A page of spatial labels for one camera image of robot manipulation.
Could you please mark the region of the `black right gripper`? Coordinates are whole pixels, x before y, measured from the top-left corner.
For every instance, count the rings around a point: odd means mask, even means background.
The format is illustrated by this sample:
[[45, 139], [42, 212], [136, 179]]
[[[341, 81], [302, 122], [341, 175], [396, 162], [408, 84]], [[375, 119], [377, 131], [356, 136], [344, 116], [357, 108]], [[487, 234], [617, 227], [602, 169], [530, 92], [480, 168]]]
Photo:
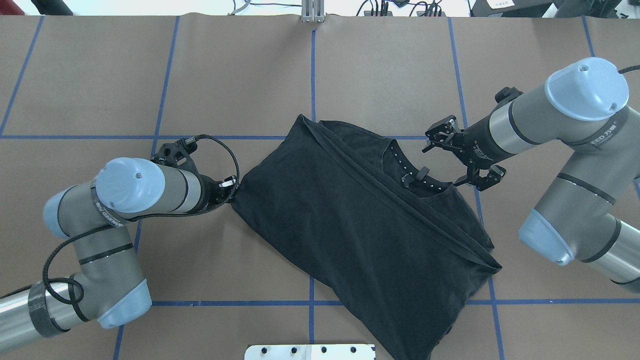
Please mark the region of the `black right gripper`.
[[[450, 115], [432, 124], [424, 134], [427, 143], [422, 153], [441, 148], [454, 153], [466, 166], [466, 174], [453, 182], [455, 187], [469, 185], [482, 192], [499, 184], [505, 177], [506, 169], [496, 164], [506, 159], [506, 152], [490, 133], [489, 117], [467, 129], [460, 129], [457, 117]], [[487, 170], [487, 174], [481, 176], [480, 170]]]

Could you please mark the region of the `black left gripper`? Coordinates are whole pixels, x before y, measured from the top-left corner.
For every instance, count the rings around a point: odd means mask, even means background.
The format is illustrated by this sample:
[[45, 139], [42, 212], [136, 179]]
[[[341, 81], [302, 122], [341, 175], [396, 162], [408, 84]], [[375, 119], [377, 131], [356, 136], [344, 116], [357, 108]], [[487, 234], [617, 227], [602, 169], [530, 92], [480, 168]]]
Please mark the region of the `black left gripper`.
[[214, 180], [206, 175], [199, 176], [201, 196], [198, 202], [199, 211], [214, 210], [233, 198], [239, 186], [238, 176], [230, 176], [225, 180]]

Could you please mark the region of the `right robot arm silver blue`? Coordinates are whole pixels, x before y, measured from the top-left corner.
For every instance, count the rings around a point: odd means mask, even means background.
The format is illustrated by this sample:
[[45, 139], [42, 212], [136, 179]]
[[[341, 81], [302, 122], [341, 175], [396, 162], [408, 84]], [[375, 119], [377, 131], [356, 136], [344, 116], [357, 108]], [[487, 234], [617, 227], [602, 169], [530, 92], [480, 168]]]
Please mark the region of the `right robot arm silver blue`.
[[423, 152], [441, 148], [466, 166], [455, 186], [484, 191], [501, 182], [499, 163], [551, 141], [573, 154], [518, 231], [521, 242], [558, 266], [590, 266], [628, 292], [639, 292], [639, 230], [610, 211], [639, 182], [639, 113], [628, 105], [624, 71], [586, 57], [528, 92], [503, 88], [496, 107], [460, 129], [454, 115], [425, 132]]

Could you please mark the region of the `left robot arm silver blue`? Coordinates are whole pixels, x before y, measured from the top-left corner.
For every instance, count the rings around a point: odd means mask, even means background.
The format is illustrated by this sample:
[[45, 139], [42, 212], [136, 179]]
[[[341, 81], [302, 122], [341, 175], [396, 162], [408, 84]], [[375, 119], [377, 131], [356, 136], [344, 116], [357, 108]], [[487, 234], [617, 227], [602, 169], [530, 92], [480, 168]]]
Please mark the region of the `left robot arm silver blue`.
[[1, 351], [58, 337], [85, 322], [105, 330], [146, 314], [153, 301], [129, 227], [143, 219], [203, 215], [231, 200], [240, 174], [201, 175], [176, 158], [118, 157], [50, 198], [43, 220], [62, 243], [41, 278], [1, 298]]

